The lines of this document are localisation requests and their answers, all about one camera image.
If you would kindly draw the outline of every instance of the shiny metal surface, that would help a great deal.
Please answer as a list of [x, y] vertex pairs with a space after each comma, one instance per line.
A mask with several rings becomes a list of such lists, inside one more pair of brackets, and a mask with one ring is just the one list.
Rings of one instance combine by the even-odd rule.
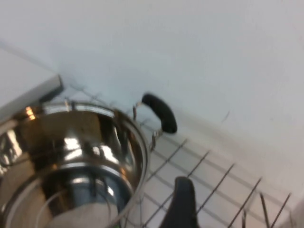
[[139, 226], [148, 164], [143, 133], [118, 110], [28, 107], [0, 125], [0, 227]]

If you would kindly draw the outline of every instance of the pot handle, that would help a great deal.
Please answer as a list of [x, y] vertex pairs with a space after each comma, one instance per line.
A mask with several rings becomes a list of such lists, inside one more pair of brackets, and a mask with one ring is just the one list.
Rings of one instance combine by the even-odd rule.
[[160, 228], [199, 228], [193, 183], [177, 177], [172, 202]]
[[172, 134], [177, 132], [174, 114], [164, 101], [152, 94], [144, 94], [142, 103], [149, 106], [161, 120], [161, 129], [163, 132]]

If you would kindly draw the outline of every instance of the dish rack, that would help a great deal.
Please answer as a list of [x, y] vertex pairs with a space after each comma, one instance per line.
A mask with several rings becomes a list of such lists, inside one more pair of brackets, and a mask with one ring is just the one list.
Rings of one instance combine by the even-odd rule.
[[[85, 100], [85, 101], [98, 103], [98, 104], [102, 104], [102, 105], [106, 104], [106, 105], [110, 105], [114, 108], [119, 108], [120, 110], [126, 112], [127, 114], [132, 114], [132, 109], [124, 109], [124, 106], [119, 104], [118, 102], [109, 100], [109, 99], [105, 99], [102, 95], [100, 95], [98, 93], [94, 93], [94, 92], [90, 91], [90, 89], [88, 89], [87, 87], [82, 86], [82, 85], [68, 86], [68, 88], [61, 95], [55, 97], [54, 100], [62, 101], [64, 99]], [[146, 119], [146, 118], [140, 119], [139, 118], [138, 120], [139, 120], [140, 125], [142, 126], [142, 129], [145, 131], [146, 134], [153, 133], [154, 128], [150, 125], [149, 119]], [[173, 166], [174, 168], [176, 168], [176, 170], [184, 173], [185, 176], [192, 177], [199, 184], [205, 185], [205, 187], [209, 188], [211, 193], [203, 202], [200, 202], [198, 204], [199, 206], [197, 208], [197, 216], [200, 216], [200, 213], [203, 211], [204, 213], [206, 213], [210, 217], [212, 217], [214, 220], [216, 220], [219, 224], [221, 224], [222, 227], [227, 227], [227, 228], [240, 228], [240, 227], [251, 228], [252, 226], [248, 222], [248, 216], [250, 216], [250, 217], [254, 216], [254, 218], [256, 220], [258, 220], [259, 222], [261, 222], [261, 224], [263, 224], [263, 226], [266, 226], [267, 228], [274, 228], [275, 225], [278, 224], [278, 220], [279, 220], [282, 212], [284, 212], [285, 213], [285, 222], [286, 222], [286, 220], [289, 220], [289, 223], [290, 223], [289, 227], [290, 228], [296, 227], [295, 222], [291, 216], [291, 207], [288, 206], [288, 201], [290, 201], [291, 193], [289, 193], [287, 195], [287, 197], [285, 198], [284, 201], [280, 201], [280, 209], [277, 212], [275, 218], [269, 219], [269, 212], [272, 209], [267, 207], [265, 198], [272, 199], [272, 201], [276, 201], [276, 199], [274, 197], [270, 196], [269, 194], [265, 194], [264, 192], [262, 192], [258, 189], [258, 185], [261, 182], [262, 178], [259, 178], [255, 182], [255, 184], [252, 185], [252, 187], [250, 187], [251, 188], [250, 194], [247, 196], [247, 198], [245, 199], [244, 202], [236, 203], [233, 199], [230, 198], [229, 195], [226, 195], [225, 193], [219, 191], [219, 187], [220, 187], [221, 183], [224, 181], [224, 179], [227, 176], [229, 176], [241, 183], [246, 183], [246, 180], [242, 180], [241, 178], [235, 176], [234, 174], [231, 174], [230, 171], [235, 166], [234, 164], [231, 164], [231, 166], [229, 168], [227, 168], [224, 172], [224, 169], [219, 164], [217, 164], [216, 161], [209, 159], [209, 156], [213, 152], [207, 151], [203, 156], [201, 154], [198, 155], [198, 153], [195, 153], [194, 149], [187, 148], [188, 141], [187, 141], [187, 139], [184, 139], [184, 138], [183, 139], [181, 139], [181, 138], [173, 139], [171, 137], [169, 138], [166, 136], [162, 136], [162, 137], [160, 137], [160, 140], [162, 140], [166, 143], [175, 145], [176, 149], [173, 151], [172, 154], [170, 154], [168, 156], [164, 156], [162, 153], [158, 153], [157, 150], [159, 150], [159, 148], [156, 148], [156, 150], [153, 151], [153, 155], [156, 156], [158, 160], [161, 159], [163, 161], [163, 163], [159, 167], [157, 167], [155, 170], [151, 171], [151, 175], [148, 178], [147, 183], [149, 184], [149, 180], [151, 180], [152, 178], [156, 178], [159, 182], [161, 182], [167, 188], [170, 188], [171, 191], [173, 192], [173, 185], [171, 183], [169, 183], [168, 180], [165, 180], [165, 178], [163, 178], [160, 175], [160, 170], [162, 170], [167, 164], [169, 164], [170, 166]], [[184, 152], [189, 154], [191, 157], [195, 157], [197, 159], [198, 164], [192, 170], [186, 170], [182, 165], [180, 165], [174, 161], [176, 153], [178, 153], [178, 151], [181, 149], [184, 149], [183, 150]], [[206, 183], [204, 180], [202, 180], [202, 178], [200, 178], [200, 176], [195, 175], [195, 170], [203, 162], [206, 162], [208, 165], [213, 166], [214, 169], [217, 169], [224, 173], [223, 178], [220, 180], [220, 182], [216, 186], [211, 187], [208, 183]], [[211, 210], [208, 208], [208, 205], [207, 205], [208, 202], [217, 193], [221, 197], [227, 199], [232, 204], [235, 204], [235, 206], [238, 207], [237, 213], [232, 218], [230, 218], [230, 220], [222, 219], [221, 214], [217, 213], [216, 210]], [[141, 219], [143, 219], [141, 227], [154, 228], [154, 225], [152, 225], [152, 222], [157, 219], [160, 221], [162, 220], [162, 216], [158, 216], [158, 215], [162, 211], [166, 210], [166, 207], [170, 203], [171, 197], [172, 197], [172, 193], [168, 197], [165, 197], [165, 200], [160, 201], [156, 196], [154, 196], [153, 194], [150, 194], [150, 192], [145, 192], [144, 199], [146, 199], [149, 202], [149, 204], [153, 204], [154, 207], [156, 208], [156, 210], [153, 213], [151, 213], [149, 216], [146, 216], [147, 217], [146, 219], [144, 219], [145, 216], [142, 215], [142, 212], [140, 212], [139, 216], [141, 217]], [[250, 211], [250, 206], [252, 205], [252, 202], [257, 199], [259, 199], [259, 203], [261, 204], [262, 214], [263, 214], [262, 217], [257, 216], [252, 211]]]

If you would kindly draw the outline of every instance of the black rubber handle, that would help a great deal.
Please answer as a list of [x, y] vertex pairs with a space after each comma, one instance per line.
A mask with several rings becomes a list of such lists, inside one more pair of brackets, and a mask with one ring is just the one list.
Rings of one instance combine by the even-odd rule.
[[193, 183], [177, 177], [172, 202], [160, 228], [199, 228]]
[[176, 133], [177, 124], [172, 110], [158, 97], [152, 94], [145, 94], [142, 102], [149, 106], [161, 120], [161, 128], [166, 133]]

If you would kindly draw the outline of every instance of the black object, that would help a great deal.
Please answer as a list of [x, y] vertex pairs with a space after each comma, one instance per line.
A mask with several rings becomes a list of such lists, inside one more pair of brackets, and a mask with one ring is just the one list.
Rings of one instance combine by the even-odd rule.
[[161, 99], [152, 94], [145, 94], [142, 102], [149, 106], [161, 120], [161, 128], [166, 133], [176, 133], [177, 124], [172, 110]]
[[177, 177], [172, 202], [160, 228], [199, 228], [193, 183]]

